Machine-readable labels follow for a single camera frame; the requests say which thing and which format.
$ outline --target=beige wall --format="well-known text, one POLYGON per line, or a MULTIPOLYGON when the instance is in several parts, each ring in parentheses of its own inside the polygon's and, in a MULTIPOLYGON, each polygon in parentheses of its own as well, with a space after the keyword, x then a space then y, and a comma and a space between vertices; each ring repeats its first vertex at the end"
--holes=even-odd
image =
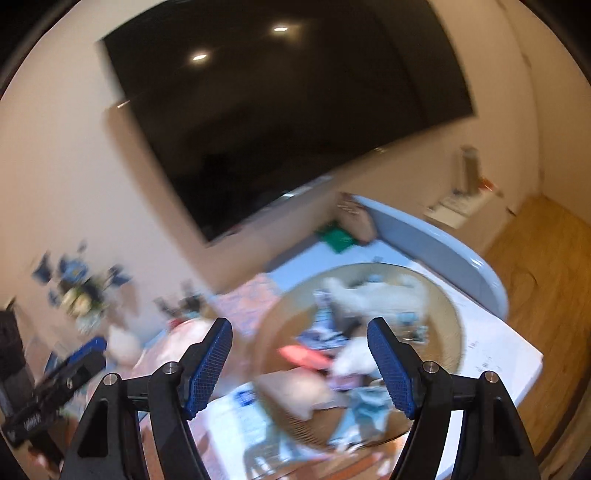
POLYGON ((531 63, 542 192, 591 223, 591 85, 554 33, 519 0, 500 0, 531 63))
MULTIPOLYGON (((433 0, 456 48, 477 117, 444 125, 353 163, 336 179, 207 248, 152 163, 95 42, 157 0, 83 0, 35 46, 0 100, 0 297, 17 294, 50 343, 76 343, 72 326, 29 278, 46 249, 89 242, 96 268, 134 276, 122 314, 146 339, 162 325, 151 301, 192 278, 227 289, 330 218, 335 192, 359 193, 413 215, 456 184, 459 148, 478 147, 484 175, 518 209, 537 188, 538 136, 530 78, 494 0, 433 0)), ((483 248, 506 221, 499 200, 465 240, 483 248)))

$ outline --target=metal screw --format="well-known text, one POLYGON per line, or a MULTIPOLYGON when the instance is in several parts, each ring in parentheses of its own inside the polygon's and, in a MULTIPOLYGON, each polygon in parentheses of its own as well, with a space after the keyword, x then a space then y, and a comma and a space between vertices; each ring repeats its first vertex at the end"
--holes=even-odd
POLYGON ((178 370, 178 363, 177 362, 168 362, 167 364, 164 364, 164 366, 162 367, 162 371, 167 375, 172 375, 172 374, 176 373, 177 370, 178 370))
POLYGON ((486 381, 490 383, 497 383, 499 381, 499 375, 491 371, 485 372, 484 378, 486 378, 486 381))
POLYGON ((439 372, 439 365, 429 360, 427 362, 423 362, 423 370, 425 370, 425 372, 428 374, 435 374, 439 372))
POLYGON ((109 374, 109 375, 105 375, 105 377, 103 378, 103 383, 107 386, 111 386, 117 383, 117 375, 115 374, 109 374))

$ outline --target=television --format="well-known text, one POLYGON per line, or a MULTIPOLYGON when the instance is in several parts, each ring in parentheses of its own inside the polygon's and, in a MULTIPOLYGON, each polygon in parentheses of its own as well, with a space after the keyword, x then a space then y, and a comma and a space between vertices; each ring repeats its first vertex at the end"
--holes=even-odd
POLYGON ((103 42, 208 241, 360 155, 473 114, 427 0, 168 0, 103 42))

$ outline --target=wooden floor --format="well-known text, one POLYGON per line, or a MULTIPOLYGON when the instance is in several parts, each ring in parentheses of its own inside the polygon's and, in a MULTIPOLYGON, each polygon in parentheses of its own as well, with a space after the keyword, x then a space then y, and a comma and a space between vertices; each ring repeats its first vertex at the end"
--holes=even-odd
POLYGON ((519 406, 545 450, 591 368, 591 227, 544 197, 529 200, 485 255, 509 295, 509 325, 544 354, 519 406))

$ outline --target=round wicker tray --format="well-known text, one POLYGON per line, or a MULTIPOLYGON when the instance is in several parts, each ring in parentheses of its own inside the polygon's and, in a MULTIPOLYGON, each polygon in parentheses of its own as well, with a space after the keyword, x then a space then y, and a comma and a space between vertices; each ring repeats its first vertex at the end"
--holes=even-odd
MULTIPOLYGON (((381 263, 346 265, 309 278, 285 293, 262 321, 252 343, 251 378, 261 404, 275 424, 295 440, 315 448, 330 449, 327 442, 345 409, 317 410, 311 420, 301 421, 288 414, 258 388, 256 378, 262 374, 294 368, 277 353, 277 349, 296 343, 294 337, 311 325, 316 312, 313 291, 322 288, 325 278, 336 277, 345 284, 355 284, 368 274, 379 274, 390 284, 396 284, 395 279, 400 274, 408 274, 419 278, 426 285, 429 295, 429 342, 417 348, 417 352, 424 360, 434 360, 450 373, 456 373, 459 369, 464 343, 462 328, 453 304, 432 281, 408 268, 381 263)), ((364 334, 363 330, 359 332, 359 335, 364 334)), ((380 443, 401 436, 409 430, 410 425, 411 422, 404 414, 393 409, 388 418, 386 434, 380 443)))

